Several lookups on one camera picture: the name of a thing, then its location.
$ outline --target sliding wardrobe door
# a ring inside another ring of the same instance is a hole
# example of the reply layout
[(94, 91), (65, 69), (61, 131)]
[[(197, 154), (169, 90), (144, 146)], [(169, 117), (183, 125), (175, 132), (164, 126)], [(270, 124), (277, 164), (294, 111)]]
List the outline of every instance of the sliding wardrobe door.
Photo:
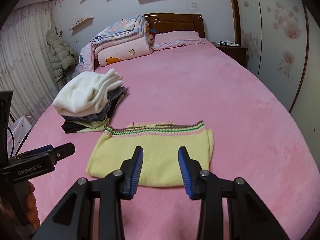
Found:
[(238, 0), (241, 45), (246, 52), (247, 69), (258, 76), (261, 56), (261, 15), (259, 0)]
[(307, 52), (301, 0), (259, 0), (262, 50), (258, 78), (287, 110), (295, 99)]

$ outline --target floral blanket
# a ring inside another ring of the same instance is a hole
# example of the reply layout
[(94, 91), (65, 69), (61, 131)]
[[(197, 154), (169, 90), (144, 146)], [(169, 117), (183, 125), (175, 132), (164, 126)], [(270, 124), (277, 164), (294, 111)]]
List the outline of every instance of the floral blanket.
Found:
[(128, 37), (132, 37), (133, 40), (140, 36), (143, 36), (144, 21), (144, 15), (140, 14), (127, 19), (123, 19), (113, 25), (110, 25), (92, 39), (93, 49), (95, 50), (99, 44), (102, 44), (104, 42), (119, 40)]

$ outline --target puffer jacket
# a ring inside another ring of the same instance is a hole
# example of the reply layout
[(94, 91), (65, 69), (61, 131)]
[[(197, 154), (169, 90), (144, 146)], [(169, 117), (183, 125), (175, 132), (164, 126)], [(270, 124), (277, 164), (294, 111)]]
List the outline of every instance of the puffer jacket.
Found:
[(49, 29), (45, 36), (50, 45), (53, 79), (57, 83), (66, 77), (67, 69), (79, 63), (78, 53), (55, 30)]

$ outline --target pink bedspread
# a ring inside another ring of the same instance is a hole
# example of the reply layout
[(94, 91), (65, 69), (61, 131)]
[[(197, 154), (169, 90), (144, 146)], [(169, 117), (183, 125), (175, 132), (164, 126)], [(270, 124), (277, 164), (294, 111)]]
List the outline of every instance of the pink bedspread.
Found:
[[(224, 179), (243, 177), (290, 239), (301, 239), (320, 210), (320, 175), (305, 140), (290, 114), (253, 74), (205, 41), (113, 64), (128, 93), (111, 125), (204, 120), (214, 131), (210, 170)], [(99, 67), (96, 72), (108, 70)], [(90, 179), (86, 165), (101, 135), (65, 134), (63, 122), (49, 107), (21, 149), (67, 142), (76, 147), (54, 172), (32, 180), (41, 221), (79, 177)], [(122, 201), (122, 212), (128, 240), (196, 239), (200, 201), (189, 200), (182, 187), (139, 187), (133, 201)], [(227, 216), (224, 220), (228, 239)]]

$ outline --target wooden nightstand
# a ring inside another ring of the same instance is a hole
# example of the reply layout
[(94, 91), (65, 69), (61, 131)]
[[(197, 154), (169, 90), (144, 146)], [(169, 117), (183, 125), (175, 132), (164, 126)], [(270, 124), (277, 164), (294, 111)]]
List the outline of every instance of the wooden nightstand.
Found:
[(225, 46), (225, 45), (217, 44), (215, 42), (212, 42), (212, 44), (216, 48), (220, 49), (222, 52), (227, 54), (229, 57), (232, 57), (240, 65), (247, 68), (246, 60), (245, 60), (245, 52), (248, 50), (247, 48), (242, 46)]

